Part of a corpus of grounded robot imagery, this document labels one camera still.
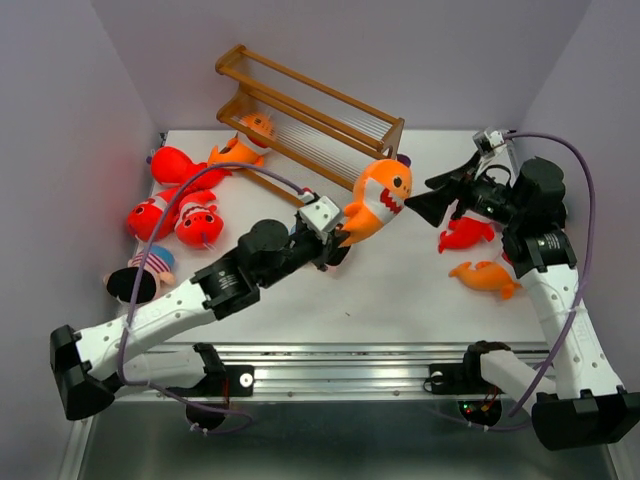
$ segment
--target plush toy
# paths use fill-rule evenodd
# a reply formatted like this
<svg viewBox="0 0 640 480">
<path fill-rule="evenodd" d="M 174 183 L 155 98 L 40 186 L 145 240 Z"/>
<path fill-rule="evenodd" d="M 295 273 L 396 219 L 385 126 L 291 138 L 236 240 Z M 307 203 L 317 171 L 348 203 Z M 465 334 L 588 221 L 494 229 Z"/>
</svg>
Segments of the plush toy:
<svg viewBox="0 0 640 480">
<path fill-rule="evenodd" d="M 206 163 L 193 163 L 183 151 L 174 147 L 161 147 L 151 158 L 151 175 L 164 187 L 182 185 L 205 168 Z M 231 172 L 226 168 L 212 170 L 192 183 L 190 191 L 213 188 L 228 175 Z"/>
<path fill-rule="evenodd" d="M 268 115 L 252 113 L 243 117 L 240 123 L 263 137 L 270 140 L 276 139 L 276 130 Z M 238 132 L 235 137 L 227 142 L 227 145 L 222 150 L 218 150 L 217 146 L 213 147 L 209 155 L 208 164 L 238 162 L 262 167 L 264 165 L 264 156 L 270 151 L 271 149 L 268 145 L 264 145 L 259 140 Z"/>
<path fill-rule="evenodd" d="M 133 210 L 127 216 L 127 230 L 129 233 L 142 242 L 149 241 L 162 212 L 165 211 L 167 204 L 177 191 L 178 187 L 170 188 L 133 207 Z M 179 207 L 179 202 L 173 205 L 165 221 L 162 222 L 162 227 L 158 231 L 156 240 L 163 239 L 173 231 Z"/>
<path fill-rule="evenodd" d="M 127 263 L 126 268 L 113 272 L 104 277 L 107 292 L 122 303 L 131 302 L 133 282 L 142 261 L 142 252 L 137 254 Z M 137 304 L 148 303 L 161 294 L 162 285 L 173 286 L 176 283 L 171 269 L 175 259 L 169 250 L 158 245 L 152 245 L 149 256 L 144 264 L 142 282 L 138 291 Z"/>
<path fill-rule="evenodd" d="M 210 190 L 187 195 L 180 203 L 175 232 L 178 239 L 193 248 L 207 248 L 220 235 L 224 222 L 215 214 L 217 207 L 209 205 L 216 199 Z"/>
<path fill-rule="evenodd" d="M 474 290 L 500 292 L 502 299 L 508 300 L 521 288 L 513 279 L 513 272 L 509 272 L 512 270 L 503 255 L 495 262 L 479 262 L 475 269 L 471 268 L 471 262 L 465 262 L 451 270 L 449 276 L 458 277 L 464 285 Z"/>
<path fill-rule="evenodd" d="M 438 244 L 438 252 L 442 253 L 445 249 L 462 250 L 471 248 L 483 238 L 490 242 L 495 237 L 493 229 L 489 223 L 481 222 L 471 217 L 462 217 L 460 220 L 450 220 L 449 230 L 440 234 Z"/>
<path fill-rule="evenodd" d="M 348 234 L 340 246 L 348 247 L 378 232 L 404 207 L 411 195 L 411 160 L 384 159 L 371 163 L 356 180 L 353 203 L 347 205 L 347 218 L 341 231 Z"/>
</svg>

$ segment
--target red fish plush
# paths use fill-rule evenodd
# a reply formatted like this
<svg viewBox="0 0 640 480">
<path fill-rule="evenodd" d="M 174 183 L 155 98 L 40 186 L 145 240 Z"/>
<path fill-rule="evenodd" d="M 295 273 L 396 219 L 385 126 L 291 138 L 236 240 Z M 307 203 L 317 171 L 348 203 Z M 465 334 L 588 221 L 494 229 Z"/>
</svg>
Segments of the red fish plush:
<svg viewBox="0 0 640 480">
<path fill-rule="evenodd" d="M 491 225 L 471 217 L 462 217 L 460 220 L 450 220 L 449 230 L 440 234 L 440 243 L 438 244 L 438 252 L 442 253 L 445 249 L 462 250 L 471 248 L 483 238 L 490 242 L 495 237 Z"/>
<path fill-rule="evenodd" d="M 139 203 L 127 216 L 127 230 L 138 240 L 147 242 L 151 233 L 160 220 L 162 212 L 167 208 L 167 204 L 178 191 L 178 187 L 170 188 L 164 192 L 160 192 L 153 197 Z M 178 213 L 179 204 L 176 202 L 162 223 L 160 231 L 156 236 L 156 240 L 160 240 L 171 233 L 173 230 L 174 219 Z"/>
<path fill-rule="evenodd" d="M 205 162 L 193 163 L 182 150 L 175 147 L 161 147 L 151 158 L 151 175 L 164 187 L 182 185 L 205 168 Z M 231 172 L 224 168 L 205 173 L 192 184 L 192 191 L 213 188 L 228 175 Z"/>
<path fill-rule="evenodd" d="M 187 195 L 180 202 L 175 232 L 178 239 L 193 248 L 207 248 L 220 235 L 224 222 L 215 214 L 217 207 L 208 205 L 216 199 L 210 190 Z"/>
</svg>

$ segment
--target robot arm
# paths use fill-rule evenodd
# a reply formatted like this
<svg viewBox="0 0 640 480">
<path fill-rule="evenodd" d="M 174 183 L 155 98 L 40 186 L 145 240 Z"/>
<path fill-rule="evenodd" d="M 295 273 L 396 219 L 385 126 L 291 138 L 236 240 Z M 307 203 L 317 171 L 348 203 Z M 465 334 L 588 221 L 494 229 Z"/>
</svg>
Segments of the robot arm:
<svg viewBox="0 0 640 480">
<path fill-rule="evenodd" d="M 405 205 L 439 226 L 457 201 L 455 218 L 471 210 L 504 226 L 504 254 L 531 298 L 550 351 L 557 351 L 555 381 L 539 378 L 541 373 L 506 345 L 478 342 L 462 365 L 431 365 L 439 373 L 431 378 L 432 391 L 481 393 L 495 385 L 513 399 L 524 399 L 522 407 L 531 415 L 538 439 L 551 450 L 615 442 L 640 420 L 640 394 L 624 389 L 582 301 L 568 323 L 579 282 L 576 257 L 563 230 L 563 172 L 534 157 L 524 162 L 513 185 L 498 184 L 486 170 L 493 151 L 504 145 L 502 134 L 480 132 L 474 140 L 478 152 L 469 162 L 428 179 L 432 191 Z"/>
<path fill-rule="evenodd" d="M 181 332 L 212 323 L 260 300 L 269 288 L 302 266 L 325 270 L 340 263 L 347 249 L 336 227 L 342 211 L 327 197 L 315 197 L 296 214 L 295 232 L 275 220 L 262 220 L 238 239 L 238 245 L 195 273 L 171 293 L 139 307 L 129 327 L 124 370 L 129 380 L 153 381 L 176 389 L 197 388 L 216 395 L 221 374 L 236 376 L 240 387 L 253 382 L 238 366 L 225 367 L 211 345 L 172 354 L 146 353 Z M 116 397 L 134 393 L 116 373 L 126 315 L 79 331 L 65 325 L 50 337 L 50 362 L 69 420 L 95 415 Z"/>
</svg>

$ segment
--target striped hat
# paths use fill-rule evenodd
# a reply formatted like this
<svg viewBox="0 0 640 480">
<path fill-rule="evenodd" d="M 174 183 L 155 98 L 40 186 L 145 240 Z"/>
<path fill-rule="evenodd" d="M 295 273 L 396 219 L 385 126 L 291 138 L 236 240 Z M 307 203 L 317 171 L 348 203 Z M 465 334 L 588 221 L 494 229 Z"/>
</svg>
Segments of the striped hat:
<svg viewBox="0 0 640 480">
<path fill-rule="evenodd" d="M 141 261 L 142 252 L 131 259 L 131 266 L 138 267 Z M 155 273 L 170 272 L 174 263 L 175 259 L 169 250 L 158 245 L 152 245 L 144 269 Z"/>
</svg>

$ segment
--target white table surface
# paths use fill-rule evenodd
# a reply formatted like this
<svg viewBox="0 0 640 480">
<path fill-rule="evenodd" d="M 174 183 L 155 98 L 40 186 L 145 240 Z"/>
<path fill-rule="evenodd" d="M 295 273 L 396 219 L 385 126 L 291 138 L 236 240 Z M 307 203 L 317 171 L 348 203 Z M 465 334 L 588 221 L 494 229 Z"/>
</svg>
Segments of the white table surface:
<svg viewBox="0 0 640 480">
<path fill-rule="evenodd" d="M 405 131 L 400 153 L 412 160 L 414 193 L 424 180 L 466 162 L 473 152 L 470 131 Z M 214 145 L 224 145 L 230 131 L 171 131 L 166 144 L 194 162 L 206 161 Z M 506 153 L 501 163 L 510 166 Z M 273 152 L 266 166 L 302 186 L 329 195 L 341 206 L 351 193 Z M 160 190 L 155 185 L 154 192 Z M 237 238 L 263 218 L 287 226 L 294 208 L 240 175 L 213 189 L 225 228 L 216 251 L 197 251 L 175 237 L 158 242 L 176 257 L 178 281 L 215 261 Z M 404 209 L 385 229 L 352 248 L 336 270 L 322 273 L 307 266 L 268 290 L 258 304 L 223 321 L 184 332 L 173 341 L 281 343 L 451 343 L 477 340 L 543 341 L 535 312 L 522 290 L 508 301 L 464 287 L 448 272 L 464 261 L 491 260 L 501 250 L 499 238 L 467 251 L 437 252 L 442 228 L 435 229 Z"/>
</svg>

